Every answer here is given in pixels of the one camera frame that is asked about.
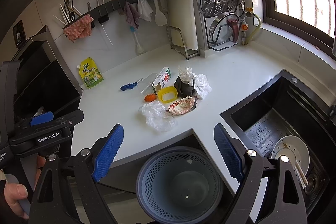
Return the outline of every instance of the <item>finger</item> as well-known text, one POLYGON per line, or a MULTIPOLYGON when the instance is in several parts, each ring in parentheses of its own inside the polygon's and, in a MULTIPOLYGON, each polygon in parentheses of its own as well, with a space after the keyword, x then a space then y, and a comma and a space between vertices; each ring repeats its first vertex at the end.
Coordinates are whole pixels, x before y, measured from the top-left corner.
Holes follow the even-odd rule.
POLYGON ((6 183, 6 186, 3 192, 4 192, 5 200, 7 204, 9 205, 9 207, 14 212, 14 214, 16 214, 19 217, 28 219, 28 215, 25 214, 20 204, 18 203, 18 200, 22 200, 28 197, 28 192, 27 192, 26 187, 22 184, 6 183))
POLYGON ((35 190, 35 188, 36 188, 36 185, 37 185, 37 182, 38 182, 38 180, 39 180, 39 177, 40 177, 41 173, 42 173, 42 171, 41 171, 40 169, 38 169, 38 170, 36 171, 34 190, 35 190))
POLYGON ((41 168, 45 165, 45 158, 41 157, 41 156, 37 156, 36 158, 36 163, 37 163, 37 168, 41 168))

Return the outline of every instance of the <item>black wall-mounted rack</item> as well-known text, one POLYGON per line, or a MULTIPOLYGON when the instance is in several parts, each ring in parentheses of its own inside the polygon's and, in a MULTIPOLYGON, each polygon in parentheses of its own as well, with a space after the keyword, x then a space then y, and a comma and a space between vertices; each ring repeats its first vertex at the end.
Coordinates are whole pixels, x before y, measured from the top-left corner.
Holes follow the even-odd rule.
POLYGON ((90 15, 94 20, 98 19, 99 23, 103 23, 105 21, 107 21, 109 18, 107 18, 107 20, 99 20, 101 17, 106 16, 107 14, 116 11, 118 9, 124 9, 126 2, 129 2, 131 4, 133 3, 137 3, 138 0, 111 0, 109 2, 106 2, 102 5, 99 5, 98 7, 92 9, 91 11, 83 14, 82 16, 78 17, 76 20, 74 20, 73 22, 69 23, 68 25, 66 25, 63 30, 67 27, 69 27, 71 24, 73 24, 74 22, 76 22, 77 20, 79 20, 80 18, 82 18, 85 15, 90 15))

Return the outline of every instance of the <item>pink towel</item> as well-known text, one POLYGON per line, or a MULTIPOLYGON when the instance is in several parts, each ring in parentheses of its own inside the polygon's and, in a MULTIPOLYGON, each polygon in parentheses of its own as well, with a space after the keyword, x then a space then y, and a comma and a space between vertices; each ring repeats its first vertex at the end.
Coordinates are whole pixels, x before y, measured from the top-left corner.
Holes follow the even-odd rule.
POLYGON ((74 42, 77 38, 90 37, 92 33, 91 22, 93 18, 85 15, 69 27, 64 29, 64 34, 74 42))
POLYGON ((140 14, 137 10, 133 7, 132 4, 126 2, 124 7, 124 12, 126 14, 126 22, 133 28, 139 29, 138 20, 140 18, 140 14))

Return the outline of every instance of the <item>white cutting board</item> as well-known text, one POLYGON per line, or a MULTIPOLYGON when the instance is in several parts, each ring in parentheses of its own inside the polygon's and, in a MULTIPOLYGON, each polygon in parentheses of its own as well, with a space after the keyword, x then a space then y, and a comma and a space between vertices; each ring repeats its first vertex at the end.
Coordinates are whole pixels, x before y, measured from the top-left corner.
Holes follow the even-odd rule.
MULTIPOLYGON (((188 49, 197 50, 196 24, 193 0, 167 0, 169 25, 182 31, 184 42, 188 49)), ((174 45, 183 47, 179 32, 171 30, 174 45)))

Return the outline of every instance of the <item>purple cloth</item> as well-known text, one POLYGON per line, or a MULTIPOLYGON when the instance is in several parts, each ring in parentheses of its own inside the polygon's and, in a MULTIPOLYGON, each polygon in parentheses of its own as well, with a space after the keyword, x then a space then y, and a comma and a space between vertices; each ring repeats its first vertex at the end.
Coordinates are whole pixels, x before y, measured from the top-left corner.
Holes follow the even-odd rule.
POLYGON ((126 14, 126 22, 133 28, 139 29, 138 20, 140 18, 140 14, 138 11, 130 4, 126 2, 124 7, 124 12, 126 14))

